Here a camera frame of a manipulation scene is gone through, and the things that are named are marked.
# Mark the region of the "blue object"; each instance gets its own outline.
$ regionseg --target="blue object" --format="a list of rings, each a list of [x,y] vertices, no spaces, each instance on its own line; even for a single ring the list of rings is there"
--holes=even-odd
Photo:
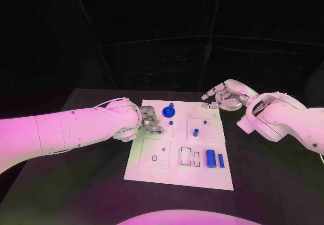
[[[163,109],[162,113],[163,113],[164,117],[167,117],[167,118],[173,117],[176,114],[176,110],[175,110],[173,106],[166,107]]]
[[[195,137],[198,137],[199,129],[195,129]]]
[[[215,151],[208,150],[206,156],[208,156],[208,168],[215,168],[216,167]]]
[[[221,166],[221,168],[225,168],[224,155],[219,154],[219,155],[218,155],[218,158],[219,158],[219,166]]]

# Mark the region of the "white board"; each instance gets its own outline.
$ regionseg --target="white board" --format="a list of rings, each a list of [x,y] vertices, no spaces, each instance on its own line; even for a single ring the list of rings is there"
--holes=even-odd
[[[172,102],[176,115],[166,118],[163,108]],[[199,102],[143,100],[141,105],[154,107],[166,131],[163,134],[152,134],[146,129],[139,131],[124,179],[234,190],[219,110],[203,109]],[[206,150],[211,149],[216,154],[216,168],[208,168],[206,164]],[[225,168],[219,166],[219,154],[224,155]]]

